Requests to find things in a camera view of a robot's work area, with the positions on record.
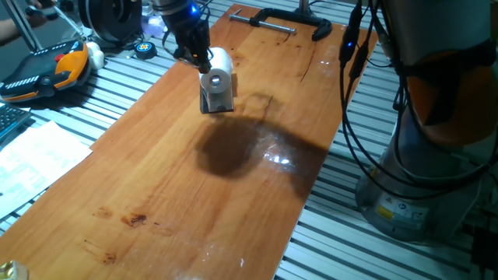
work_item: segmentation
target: wood grain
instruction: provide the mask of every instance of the wood grain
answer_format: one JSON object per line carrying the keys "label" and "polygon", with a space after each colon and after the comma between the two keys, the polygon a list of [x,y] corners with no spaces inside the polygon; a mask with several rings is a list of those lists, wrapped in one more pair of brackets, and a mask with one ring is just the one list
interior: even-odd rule
{"label": "wood grain", "polygon": [[30,279],[272,278],[341,121],[344,26],[313,42],[310,26],[227,14],[211,37],[236,110],[200,114],[198,73],[176,63],[0,237],[0,263]]}

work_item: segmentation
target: black round object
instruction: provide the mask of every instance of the black round object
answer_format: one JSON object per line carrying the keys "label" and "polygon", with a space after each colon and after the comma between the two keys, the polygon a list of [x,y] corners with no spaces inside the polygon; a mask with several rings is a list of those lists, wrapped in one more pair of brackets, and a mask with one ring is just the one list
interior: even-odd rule
{"label": "black round object", "polygon": [[143,42],[135,46],[135,53],[138,59],[150,59],[157,55],[156,45]]}
{"label": "black round object", "polygon": [[123,44],[141,28],[141,0],[80,0],[78,9],[83,25],[107,42]]}

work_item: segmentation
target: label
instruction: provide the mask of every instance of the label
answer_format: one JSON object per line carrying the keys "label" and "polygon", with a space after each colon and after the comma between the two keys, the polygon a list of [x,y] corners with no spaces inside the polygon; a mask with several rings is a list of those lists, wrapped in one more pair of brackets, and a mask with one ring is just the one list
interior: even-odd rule
{"label": "label", "polygon": [[376,208],[380,216],[408,229],[421,229],[428,211],[428,208],[411,205],[385,193],[381,195]]}

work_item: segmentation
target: white paper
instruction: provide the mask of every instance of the white paper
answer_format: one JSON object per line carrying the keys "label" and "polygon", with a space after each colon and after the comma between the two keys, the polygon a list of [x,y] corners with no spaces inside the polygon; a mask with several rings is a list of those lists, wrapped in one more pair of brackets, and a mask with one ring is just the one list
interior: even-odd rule
{"label": "white paper", "polygon": [[50,187],[91,152],[53,121],[28,128],[0,152],[0,218]]}

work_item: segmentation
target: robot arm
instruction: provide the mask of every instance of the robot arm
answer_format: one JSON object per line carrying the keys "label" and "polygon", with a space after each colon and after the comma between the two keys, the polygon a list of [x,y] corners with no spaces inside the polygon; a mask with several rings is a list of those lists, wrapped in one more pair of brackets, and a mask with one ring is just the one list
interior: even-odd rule
{"label": "robot arm", "polygon": [[153,8],[175,36],[178,49],[173,56],[203,74],[209,72],[209,23],[199,7],[192,0],[153,0]]}

